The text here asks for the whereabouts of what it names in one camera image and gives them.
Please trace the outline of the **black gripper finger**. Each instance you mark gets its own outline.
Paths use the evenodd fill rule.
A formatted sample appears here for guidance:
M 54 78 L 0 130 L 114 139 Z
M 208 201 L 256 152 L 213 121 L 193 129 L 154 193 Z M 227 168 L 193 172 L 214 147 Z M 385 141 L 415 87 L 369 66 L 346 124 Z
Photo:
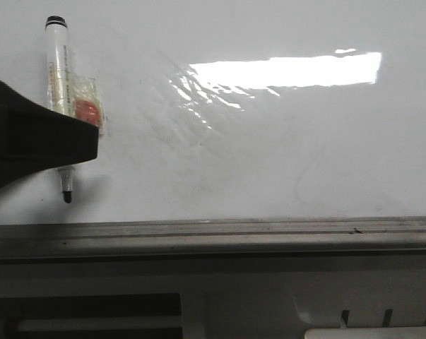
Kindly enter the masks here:
M 38 105 L 0 81 L 0 189 L 97 158 L 99 129 Z

